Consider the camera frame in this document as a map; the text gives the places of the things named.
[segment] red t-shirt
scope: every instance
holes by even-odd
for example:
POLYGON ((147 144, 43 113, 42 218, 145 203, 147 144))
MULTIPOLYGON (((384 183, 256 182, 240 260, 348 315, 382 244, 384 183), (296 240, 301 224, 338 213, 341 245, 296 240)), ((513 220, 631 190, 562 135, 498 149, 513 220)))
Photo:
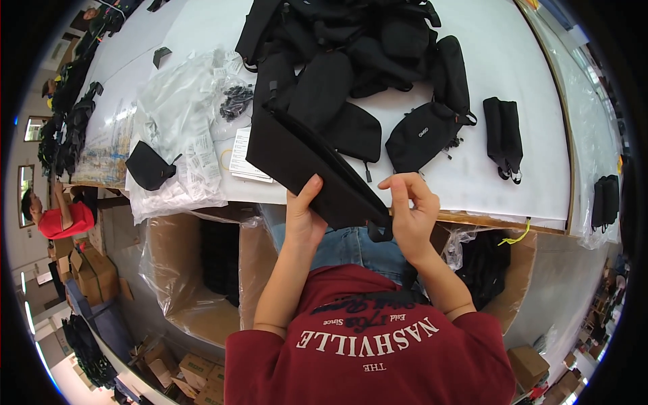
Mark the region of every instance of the red t-shirt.
POLYGON ((286 341, 226 341, 226 404, 510 404, 515 378, 498 320, 450 322, 430 305, 336 298, 400 286, 346 264, 310 272, 286 341))
POLYGON ((74 222, 71 227, 63 230, 63 214, 60 208, 48 209, 38 222, 38 230, 48 239, 71 237, 77 233, 86 232, 95 226, 92 211, 82 202, 67 206, 74 222))

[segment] instruction card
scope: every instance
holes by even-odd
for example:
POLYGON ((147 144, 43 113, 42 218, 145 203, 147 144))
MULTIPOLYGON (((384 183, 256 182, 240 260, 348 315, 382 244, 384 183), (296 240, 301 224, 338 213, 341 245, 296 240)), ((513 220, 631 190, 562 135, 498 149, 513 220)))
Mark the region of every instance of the instruction card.
POLYGON ((251 128, 237 130, 237 136, 234 138, 234 146, 232 146, 232 158, 229 161, 229 171, 235 177, 272 183, 273 180, 270 176, 245 160, 248 154, 250 130, 251 128))

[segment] yellow rubber band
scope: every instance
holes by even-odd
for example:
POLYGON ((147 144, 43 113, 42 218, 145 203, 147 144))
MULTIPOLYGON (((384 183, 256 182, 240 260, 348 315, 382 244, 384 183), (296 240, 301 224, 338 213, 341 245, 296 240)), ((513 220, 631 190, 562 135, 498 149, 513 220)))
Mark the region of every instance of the yellow rubber band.
POLYGON ((529 228, 530 227, 531 227, 531 218, 527 217, 527 227, 526 227, 524 233, 519 238, 517 238, 517 239, 504 238, 504 239, 502 239, 502 241, 500 243, 497 244, 497 246, 501 246, 501 245, 503 245, 505 243, 508 243, 509 245, 512 245, 514 243, 520 242, 522 239, 524 239, 526 234, 529 233, 529 228))
POLYGON ((220 161, 220 166, 221 166, 222 168, 224 168, 225 170, 229 171, 229 169, 228 169, 227 167, 225 167, 225 165, 223 165, 223 155, 225 154, 225 152, 232 152, 232 149, 225 149, 225 150, 223 151, 223 153, 220 154, 220 159, 219 159, 219 161, 220 161))

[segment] hand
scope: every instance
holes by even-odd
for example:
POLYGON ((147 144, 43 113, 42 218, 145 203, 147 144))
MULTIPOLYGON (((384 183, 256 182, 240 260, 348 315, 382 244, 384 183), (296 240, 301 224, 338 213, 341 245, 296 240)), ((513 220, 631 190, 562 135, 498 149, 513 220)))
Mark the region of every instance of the hand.
POLYGON ((315 253, 328 224, 308 206, 322 189, 324 182, 314 174, 301 189, 299 196, 288 191, 286 205, 286 240, 289 246, 305 248, 315 253))
POLYGON ((436 253, 430 235, 439 216, 439 197, 432 194, 418 173, 394 174, 381 181, 378 188, 391 190, 394 237, 405 259, 417 267, 429 254, 436 253), (410 200, 414 201, 413 209, 410 200))
POLYGON ((54 192, 58 194, 63 194, 63 183, 56 180, 56 183, 54 183, 54 192))

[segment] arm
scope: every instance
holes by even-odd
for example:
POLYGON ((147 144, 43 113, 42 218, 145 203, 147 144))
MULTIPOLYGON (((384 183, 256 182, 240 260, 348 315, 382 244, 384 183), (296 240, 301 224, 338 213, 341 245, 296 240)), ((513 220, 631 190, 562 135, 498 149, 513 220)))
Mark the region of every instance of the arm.
POLYGON ((321 178, 313 175, 299 196, 288 191, 286 239, 259 298, 253 329, 286 338, 288 324, 295 314, 310 265, 327 227, 327 223, 308 208, 322 184, 321 178))
POLYGON ((395 174, 378 185, 391 189, 392 230, 403 256, 421 275, 434 307, 450 320, 475 312, 466 285, 443 262, 430 243, 439 215, 439 197, 432 194, 417 173, 395 174), (410 200, 414 208, 410 209, 410 200))
POLYGON ((65 200, 63 199, 63 185, 59 181, 57 181, 54 185, 54 195, 56 197, 56 201, 58 202, 58 206, 61 208, 61 228, 65 231, 67 228, 71 227, 74 224, 74 221, 72 221, 70 208, 68 208, 65 200))

